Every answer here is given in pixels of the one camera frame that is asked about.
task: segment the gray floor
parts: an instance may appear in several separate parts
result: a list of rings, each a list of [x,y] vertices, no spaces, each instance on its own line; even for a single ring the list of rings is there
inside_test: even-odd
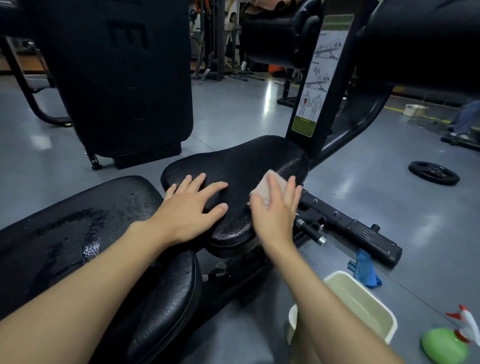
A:
[[[93,171],[73,129],[39,121],[15,80],[0,77],[0,228],[119,176],[142,175],[161,191],[163,169],[178,158],[263,134],[284,135],[291,109],[276,104],[280,88],[256,80],[193,81],[195,125],[181,156],[126,170],[101,158],[106,167]],[[50,114],[65,115],[55,90],[42,91],[38,99]],[[405,103],[389,101],[399,109]],[[418,340],[433,327],[453,327],[443,312],[455,311],[460,303],[480,320],[475,288],[480,276],[480,154],[441,143],[437,135],[407,121],[384,109],[366,132],[315,168],[305,187],[366,225],[380,225],[381,233],[403,248],[393,271],[378,267],[384,286],[374,293],[397,317],[392,347],[407,363],[428,363]],[[407,170],[413,160],[442,164],[462,180],[455,187],[421,180]],[[332,237],[322,248],[310,242],[301,252],[322,278],[346,270],[354,256]],[[285,322],[292,304],[273,271],[252,303],[231,302],[192,336],[184,362],[287,363]],[[478,363],[478,348],[471,353],[469,363]]]

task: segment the blue jeans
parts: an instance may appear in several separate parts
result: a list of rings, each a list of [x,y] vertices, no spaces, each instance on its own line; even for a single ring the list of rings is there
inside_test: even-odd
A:
[[[480,100],[472,101],[462,107],[460,114],[453,119],[451,125],[454,133],[466,134],[470,131],[475,114],[480,110]]]

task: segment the person's left arm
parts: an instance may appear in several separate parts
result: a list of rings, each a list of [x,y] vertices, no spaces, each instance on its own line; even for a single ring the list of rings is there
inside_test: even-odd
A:
[[[226,213],[226,204],[202,213],[207,199],[227,186],[217,182],[198,192],[204,180],[202,173],[173,185],[149,220],[134,222],[92,261],[0,321],[1,361],[87,363],[148,266],[166,248],[193,239]]]

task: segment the green label section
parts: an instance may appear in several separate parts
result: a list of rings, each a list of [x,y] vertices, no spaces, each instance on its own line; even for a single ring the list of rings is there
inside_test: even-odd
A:
[[[353,22],[353,14],[327,15],[322,30],[349,30]]]
[[[293,119],[292,130],[309,138],[312,137],[316,122],[295,116]]]

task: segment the person's left hand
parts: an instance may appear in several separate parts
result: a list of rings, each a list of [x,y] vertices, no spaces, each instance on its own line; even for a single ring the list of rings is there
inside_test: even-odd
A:
[[[202,173],[192,181],[188,175],[178,187],[173,184],[167,190],[162,206],[145,221],[150,234],[158,234],[158,239],[168,246],[184,243],[207,231],[225,215],[227,204],[203,213],[207,200],[228,186],[226,182],[215,182],[198,191],[205,177]]]

